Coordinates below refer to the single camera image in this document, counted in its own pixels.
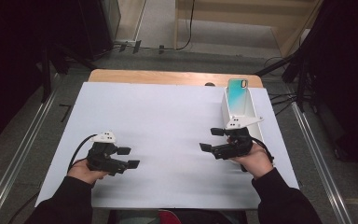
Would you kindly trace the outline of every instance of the white paper sheet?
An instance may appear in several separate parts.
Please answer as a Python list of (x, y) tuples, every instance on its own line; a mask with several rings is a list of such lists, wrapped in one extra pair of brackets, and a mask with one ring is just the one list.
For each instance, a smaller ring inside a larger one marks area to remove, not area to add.
[[(141, 162), (137, 169), (97, 181), (94, 207), (257, 208), (252, 176), (200, 149), (199, 143), (226, 143), (225, 137), (210, 133), (223, 127), (223, 93), (218, 87), (84, 83), (36, 204), (54, 194), (83, 139), (112, 130), (119, 147), (132, 149), (130, 155), (113, 158)], [(251, 135), (262, 135), (285, 181), (298, 188), (266, 90), (250, 93), (254, 112), (264, 118), (249, 127)], [(91, 145), (83, 146), (77, 158), (86, 157)]]

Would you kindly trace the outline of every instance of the person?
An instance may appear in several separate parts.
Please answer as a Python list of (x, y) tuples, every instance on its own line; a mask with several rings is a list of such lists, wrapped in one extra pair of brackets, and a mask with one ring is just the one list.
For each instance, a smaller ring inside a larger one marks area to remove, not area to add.
[[(252, 185), (261, 200), (257, 209), (261, 224), (322, 223), (304, 194), (299, 189), (287, 186), (278, 170), (269, 161), (265, 149), (260, 145), (254, 144), (248, 155), (232, 158), (232, 160), (243, 165), (254, 177)], [(105, 175), (107, 175), (106, 172), (90, 171), (87, 160), (77, 162), (55, 194), (40, 203), (25, 223), (91, 223), (92, 184)], [(200, 214), (197, 212), (199, 210), (195, 211), (185, 211), (186, 216), (182, 217), (188, 219), (188, 216)], [(171, 223), (185, 224), (186, 221), (179, 219)]]

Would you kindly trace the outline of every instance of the floor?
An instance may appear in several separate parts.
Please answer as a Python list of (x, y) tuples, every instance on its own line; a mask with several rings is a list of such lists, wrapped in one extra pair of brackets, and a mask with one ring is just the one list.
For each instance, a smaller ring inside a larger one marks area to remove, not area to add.
[[(174, 1), (148, 0), (145, 14), (136, 40), (141, 40), (143, 48), (172, 47)], [(188, 39), (186, 22), (181, 22), (179, 46)], [(269, 27), (223, 24), (218, 22), (193, 21), (190, 45), (181, 52), (164, 52), (159, 55), (153, 49), (141, 49), (132, 54), (130, 49), (123, 52), (117, 50), (104, 55), (95, 64), (101, 68), (144, 69), (252, 74), (265, 66), (280, 60), (280, 52)], [(262, 77), (268, 93), (287, 93), (296, 83), (286, 85), (281, 82), (283, 68)], [(16, 210), (39, 191), (55, 149), (60, 143), (65, 128), (67, 107), (76, 101), (78, 91), (87, 81), (90, 71), (77, 63), (71, 63), (66, 76), (58, 76), (54, 80), (57, 88), (55, 99), (44, 116), (44, 122), (38, 127), (37, 135), (30, 142), (29, 152), (21, 169), (15, 174), (14, 183), (8, 185), (6, 199), (0, 204), (0, 223), (7, 223)], [(42, 90), (38, 90), (16, 117), (7, 125), (0, 136), (0, 180), (7, 171), (8, 165), (16, 157), (23, 137), (32, 125), (33, 118), (40, 104)], [(276, 112), (286, 105), (274, 106)], [(307, 121), (317, 140), (326, 166), (339, 189), (351, 216), (347, 222), (337, 221), (336, 214), (326, 194), (323, 179), (315, 166), (314, 158), (305, 140), (303, 130), (298, 124), (296, 107), (289, 106), (277, 115), (283, 140), (292, 160), (300, 189), (315, 206), (324, 223), (358, 223), (358, 163), (342, 162), (335, 158), (334, 150), (323, 124), (305, 106)], [(33, 203), (26, 206), (14, 223), (22, 223), (32, 213)], [(249, 223), (258, 223), (256, 211), (249, 211)], [(93, 223), (107, 220), (106, 210), (94, 211)]]

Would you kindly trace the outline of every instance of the hand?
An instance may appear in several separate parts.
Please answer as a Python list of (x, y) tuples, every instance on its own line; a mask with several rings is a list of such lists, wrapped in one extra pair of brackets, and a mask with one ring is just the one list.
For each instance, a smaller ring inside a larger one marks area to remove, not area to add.
[(231, 159), (243, 165), (254, 176), (255, 180), (273, 169), (266, 150), (255, 143), (248, 155)]
[(68, 176), (77, 178), (86, 183), (93, 184), (97, 179), (103, 179), (104, 176), (108, 175), (108, 172), (103, 171), (91, 171), (87, 166), (89, 162), (85, 159), (82, 161), (76, 161), (74, 166), (68, 172)]

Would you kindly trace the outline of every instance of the black sleeve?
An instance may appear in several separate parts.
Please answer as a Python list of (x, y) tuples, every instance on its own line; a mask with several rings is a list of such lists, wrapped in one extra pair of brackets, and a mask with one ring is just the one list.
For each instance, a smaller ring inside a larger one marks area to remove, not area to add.
[(41, 202), (25, 221), (31, 223), (88, 223), (92, 221), (92, 186), (66, 176), (53, 197)]
[(322, 223), (310, 201), (299, 189), (287, 186), (278, 170), (252, 180), (261, 203), (258, 205), (258, 218), (266, 223)]

